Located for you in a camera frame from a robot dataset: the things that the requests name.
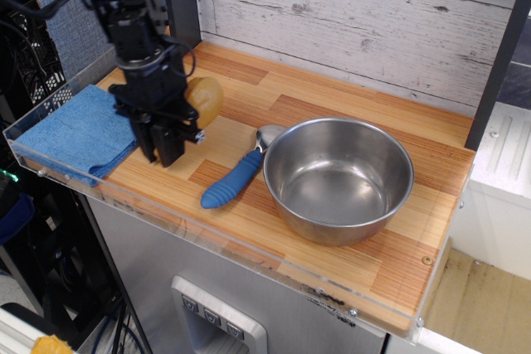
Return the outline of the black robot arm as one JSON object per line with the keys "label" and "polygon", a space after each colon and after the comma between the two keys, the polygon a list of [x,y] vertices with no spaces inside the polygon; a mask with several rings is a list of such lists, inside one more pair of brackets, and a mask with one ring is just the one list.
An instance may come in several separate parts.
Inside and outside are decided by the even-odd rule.
{"label": "black robot arm", "polygon": [[[53,0],[30,9],[14,0],[4,7],[47,20],[69,0]],[[94,11],[114,46],[125,84],[111,85],[115,110],[126,117],[150,161],[171,166],[185,152],[185,143],[199,143],[204,132],[199,113],[185,97],[188,77],[183,66],[187,45],[167,35],[167,12],[160,0],[83,0]]]}

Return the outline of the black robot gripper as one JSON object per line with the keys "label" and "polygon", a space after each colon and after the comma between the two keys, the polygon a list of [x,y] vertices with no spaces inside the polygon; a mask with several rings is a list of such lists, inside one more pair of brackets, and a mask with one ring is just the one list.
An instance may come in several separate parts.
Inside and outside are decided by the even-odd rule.
{"label": "black robot gripper", "polygon": [[117,113],[129,119],[144,156],[155,162],[156,148],[162,166],[170,167],[184,154],[184,140],[204,140],[198,112],[184,99],[191,75],[184,70],[181,46],[160,45],[148,58],[119,59],[118,65],[126,82],[109,87]]}

